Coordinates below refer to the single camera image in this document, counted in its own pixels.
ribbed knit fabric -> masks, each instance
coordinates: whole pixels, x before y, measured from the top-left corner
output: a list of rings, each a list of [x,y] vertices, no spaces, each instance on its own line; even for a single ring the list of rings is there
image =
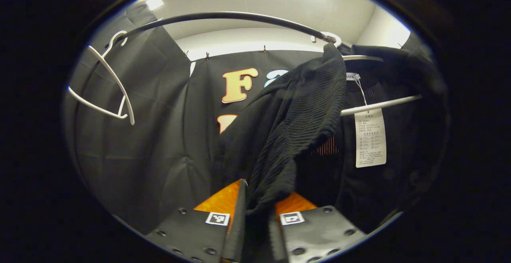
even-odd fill
[[[289,196],[295,157],[340,126],[346,67],[333,44],[323,50],[322,59],[299,65],[262,90],[219,137],[212,192],[247,177],[248,215]]]

ar tag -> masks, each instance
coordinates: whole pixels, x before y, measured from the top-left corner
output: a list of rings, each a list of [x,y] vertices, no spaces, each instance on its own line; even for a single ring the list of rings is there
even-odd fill
[[[296,223],[302,223],[305,220],[300,212],[290,212],[281,214],[281,224],[282,225],[290,225]]]
[[[357,73],[346,72],[346,80],[347,81],[356,81],[357,79],[360,79],[360,76]]]
[[[230,214],[210,212],[208,219],[206,219],[206,223],[212,225],[223,225],[227,226],[229,224]]]
[[[382,109],[355,114],[356,167],[387,163],[387,141]]]

